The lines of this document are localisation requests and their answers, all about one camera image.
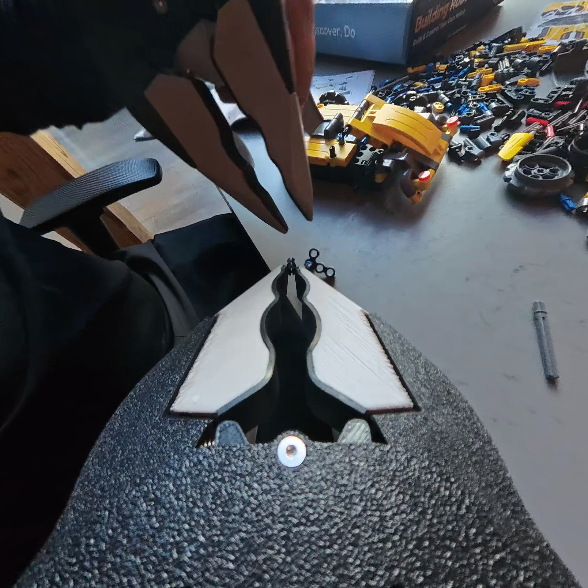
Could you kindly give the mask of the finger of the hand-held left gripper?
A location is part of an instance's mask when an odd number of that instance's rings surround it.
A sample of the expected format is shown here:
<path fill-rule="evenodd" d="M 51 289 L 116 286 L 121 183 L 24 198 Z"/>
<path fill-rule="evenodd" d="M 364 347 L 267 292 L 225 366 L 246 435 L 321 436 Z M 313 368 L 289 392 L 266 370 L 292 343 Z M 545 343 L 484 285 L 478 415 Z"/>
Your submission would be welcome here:
<path fill-rule="evenodd" d="M 215 1 L 212 57 L 261 131 L 291 199 L 313 219 L 313 185 L 283 1 Z"/>
<path fill-rule="evenodd" d="M 288 225 L 235 136 L 207 85 L 159 74 L 145 97 L 187 151 L 196 168 L 261 221 L 280 233 Z"/>

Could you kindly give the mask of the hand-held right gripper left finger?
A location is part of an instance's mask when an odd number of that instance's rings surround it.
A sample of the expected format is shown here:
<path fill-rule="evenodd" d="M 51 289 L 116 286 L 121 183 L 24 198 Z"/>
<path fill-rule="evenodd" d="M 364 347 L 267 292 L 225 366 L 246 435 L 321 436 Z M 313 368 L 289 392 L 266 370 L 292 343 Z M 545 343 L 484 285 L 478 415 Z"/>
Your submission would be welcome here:
<path fill-rule="evenodd" d="M 279 300 L 275 281 L 283 269 L 271 271 L 216 314 L 171 404 L 173 415 L 219 417 L 270 381 L 275 348 L 265 319 Z"/>

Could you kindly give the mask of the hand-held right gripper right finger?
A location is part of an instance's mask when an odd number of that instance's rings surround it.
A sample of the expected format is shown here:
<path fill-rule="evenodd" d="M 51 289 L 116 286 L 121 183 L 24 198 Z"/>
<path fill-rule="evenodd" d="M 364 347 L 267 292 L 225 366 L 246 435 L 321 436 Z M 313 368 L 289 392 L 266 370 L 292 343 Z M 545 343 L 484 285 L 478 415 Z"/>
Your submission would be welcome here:
<path fill-rule="evenodd" d="M 361 414 L 412 411 L 415 404 L 368 313 L 304 267 L 297 272 L 313 331 L 306 360 L 316 387 Z"/>

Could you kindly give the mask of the black brick connector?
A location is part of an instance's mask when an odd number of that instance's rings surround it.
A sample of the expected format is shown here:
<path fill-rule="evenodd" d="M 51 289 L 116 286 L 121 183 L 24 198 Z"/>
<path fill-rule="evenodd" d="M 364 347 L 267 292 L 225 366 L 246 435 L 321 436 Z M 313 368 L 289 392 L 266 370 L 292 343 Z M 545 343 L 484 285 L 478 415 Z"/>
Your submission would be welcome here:
<path fill-rule="evenodd" d="M 325 265 L 324 263 L 322 263 L 319 260 L 319 255 L 320 255 L 320 252 L 315 247 L 310 248 L 308 251 L 307 259 L 312 259 L 316 263 L 316 271 L 313 274 L 324 277 L 325 279 L 328 279 L 328 280 L 333 280 L 336 275 L 335 269 L 331 266 L 328 266 L 328 265 Z"/>

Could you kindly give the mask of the yellow toy brick vehicle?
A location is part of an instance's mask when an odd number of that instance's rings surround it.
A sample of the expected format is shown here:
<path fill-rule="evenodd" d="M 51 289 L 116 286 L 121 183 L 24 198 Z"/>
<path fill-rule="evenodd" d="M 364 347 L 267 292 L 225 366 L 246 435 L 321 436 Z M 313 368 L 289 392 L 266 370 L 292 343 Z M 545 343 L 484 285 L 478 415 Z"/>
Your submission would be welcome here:
<path fill-rule="evenodd" d="M 460 128 L 423 94 L 399 104 L 367 94 L 352 105 L 326 92 L 316 107 L 322 122 L 305 138 L 314 179 L 356 189 L 391 183 L 408 201 L 420 203 Z"/>

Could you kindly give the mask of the grey brick axle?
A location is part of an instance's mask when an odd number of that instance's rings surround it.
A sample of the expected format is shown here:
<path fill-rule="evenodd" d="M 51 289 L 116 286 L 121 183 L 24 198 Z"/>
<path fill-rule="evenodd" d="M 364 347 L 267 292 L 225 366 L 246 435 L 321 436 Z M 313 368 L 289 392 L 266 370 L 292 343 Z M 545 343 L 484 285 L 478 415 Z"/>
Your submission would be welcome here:
<path fill-rule="evenodd" d="M 532 314 L 544 376 L 551 385 L 556 385 L 559 380 L 559 370 L 545 303 L 539 300 L 534 301 Z"/>

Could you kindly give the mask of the grey desk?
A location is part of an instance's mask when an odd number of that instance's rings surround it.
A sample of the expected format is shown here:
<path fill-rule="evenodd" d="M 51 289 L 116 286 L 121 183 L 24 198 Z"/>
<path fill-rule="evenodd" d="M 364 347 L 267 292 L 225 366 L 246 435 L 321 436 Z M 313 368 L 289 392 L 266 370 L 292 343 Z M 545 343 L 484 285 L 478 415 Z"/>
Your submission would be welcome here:
<path fill-rule="evenodd" d="M 499 449 L 527 510 L 587 587 L 586 223 L 514 199 L 494 155 L 446 159 L 422 203 L 316 182 L 308 222 L 262 137 L 239 128 L 289 226 L 228 199 L 273 269 L 311 247 L 345 296 L 398 330 L 456 385 Z M 559 380 L 544 376 L 532 304 L 545 303 Z"/>

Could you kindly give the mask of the person's left hand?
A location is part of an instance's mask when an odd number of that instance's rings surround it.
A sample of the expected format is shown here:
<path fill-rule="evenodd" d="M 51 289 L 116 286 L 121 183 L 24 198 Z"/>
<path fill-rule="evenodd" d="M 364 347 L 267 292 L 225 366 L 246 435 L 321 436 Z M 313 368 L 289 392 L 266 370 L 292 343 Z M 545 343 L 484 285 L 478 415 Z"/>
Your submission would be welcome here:
<path fill-rule="evenodd" d="M 295 91 L 301 109 L 311 95 L 315 69 L 315 4 L 313 1 L 285 1 Z"/>

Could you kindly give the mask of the person's legs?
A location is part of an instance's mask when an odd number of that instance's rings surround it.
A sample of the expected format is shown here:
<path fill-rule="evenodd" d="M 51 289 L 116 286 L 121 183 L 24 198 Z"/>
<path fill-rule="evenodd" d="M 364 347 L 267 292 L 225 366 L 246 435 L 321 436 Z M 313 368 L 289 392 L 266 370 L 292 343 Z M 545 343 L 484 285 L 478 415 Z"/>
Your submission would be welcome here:
<path fill-rule="evenodd" d="M 1 215 L 1 587 L 47 540 L 129 392 L 268 273 L 232 213 L 113 259 Z"/>

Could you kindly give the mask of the blue toy box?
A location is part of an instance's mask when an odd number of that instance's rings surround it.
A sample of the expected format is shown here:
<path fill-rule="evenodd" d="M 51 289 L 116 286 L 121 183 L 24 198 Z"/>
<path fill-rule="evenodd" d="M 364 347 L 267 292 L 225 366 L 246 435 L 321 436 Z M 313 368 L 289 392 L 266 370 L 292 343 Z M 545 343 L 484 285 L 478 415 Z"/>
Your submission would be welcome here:
<path fill-rule="evenodd" d="M 434 55 L 500 1 L 315 1 L 321 55 L 404 65 Z"/>

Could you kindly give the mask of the pile of loose toy bricks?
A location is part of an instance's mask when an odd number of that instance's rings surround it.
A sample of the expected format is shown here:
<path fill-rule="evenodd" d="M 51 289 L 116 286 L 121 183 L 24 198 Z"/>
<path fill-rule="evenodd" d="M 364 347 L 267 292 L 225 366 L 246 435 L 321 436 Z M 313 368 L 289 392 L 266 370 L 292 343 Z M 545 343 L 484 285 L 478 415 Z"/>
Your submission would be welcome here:
<path fill-rule="evenodd" d="M 478 164 L 495 154 L 510 191 L 552 199 L 587 217 L 587 23 L 547 26 L 528 36 L 513 28 L 425 65 L 408 68 L 371 90 L 423 114 L 454 115 L 454 161 Z"/>

